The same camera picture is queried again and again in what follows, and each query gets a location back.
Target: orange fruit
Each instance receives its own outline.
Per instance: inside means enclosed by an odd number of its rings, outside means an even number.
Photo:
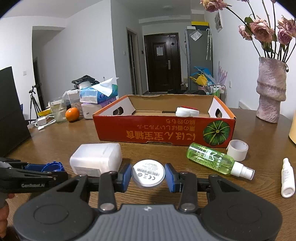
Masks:
[[[72,122],[72,121],[78,120],[80,113],[77,108],[70,108],[69,110],[66,111],[65,116],[69,122]]]

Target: black monitor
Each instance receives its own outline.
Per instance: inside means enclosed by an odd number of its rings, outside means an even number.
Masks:
[[[0,157],[31,137],[15,88],[12,67],[0,70]]]

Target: flower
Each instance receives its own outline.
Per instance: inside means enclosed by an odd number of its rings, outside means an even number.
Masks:
[[[239,26],[239,33],[245,40],[252,40],[252,35],[246,32],[246,26]]]
[[[296,37],[296,26],[294,19],[288,20],[284,16],[278,20],[278,28],[286,30],[292,37]]]
[[[283,45],[288,45],[292,40],[292,36],[285,29],[281,28],[278,33],[278,41]]]
[[[223,2],[223,0],[201,0],[200,4],[203,4],[208,12],[222,10],[227,7],[227,3]]]
[[[250,28],[255,36],[255,39],[261,42],[272,42],[274,29],[270,28],[265,20],[261,18],[256,19],[254,22],[250,23]]]

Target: green liquid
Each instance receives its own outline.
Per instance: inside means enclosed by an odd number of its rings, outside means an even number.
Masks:
[[[235,160],[224,153],[192,143],[187,158],[223,174],[230,174]]]

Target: blue cap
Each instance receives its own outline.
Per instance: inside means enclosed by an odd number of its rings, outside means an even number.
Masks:
[[[52,163],[46,164],[41,171],[42,172],[64,172],[65,169],[62,163],[54,161]]]

